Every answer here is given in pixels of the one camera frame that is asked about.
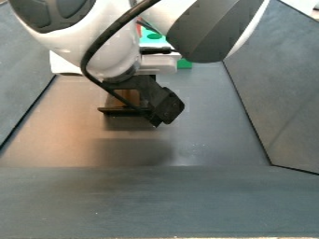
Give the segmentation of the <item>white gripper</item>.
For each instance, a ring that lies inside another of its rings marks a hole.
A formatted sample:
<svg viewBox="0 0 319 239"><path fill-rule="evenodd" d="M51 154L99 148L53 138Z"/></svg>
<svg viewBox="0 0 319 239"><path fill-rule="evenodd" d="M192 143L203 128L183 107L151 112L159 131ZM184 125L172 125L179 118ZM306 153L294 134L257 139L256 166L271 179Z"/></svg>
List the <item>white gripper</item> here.
<svg viewBox="0 0 319 239"><path fill-rule="evenodd" d="M83 75L84 53L77 49L56 49L49 52L53 74ZM177 71L180 54L171 48L141 46L112 49L103 46L87 63L85 70L92 76L125 76L172 74Z"/></svg>

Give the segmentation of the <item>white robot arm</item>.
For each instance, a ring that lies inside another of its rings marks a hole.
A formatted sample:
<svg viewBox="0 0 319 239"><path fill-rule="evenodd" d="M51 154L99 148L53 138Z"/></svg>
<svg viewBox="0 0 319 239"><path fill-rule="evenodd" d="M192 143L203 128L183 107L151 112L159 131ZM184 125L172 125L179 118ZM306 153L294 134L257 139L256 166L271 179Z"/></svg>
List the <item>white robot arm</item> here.
<svg viewBox="0 0 319 239"><path fill-rule="evenodd" d="M139 19L165 36L185 60L224 60L265 0L8 0L29 34L73 65L104 32L87 64L97 78L141 69Z"/></svg>

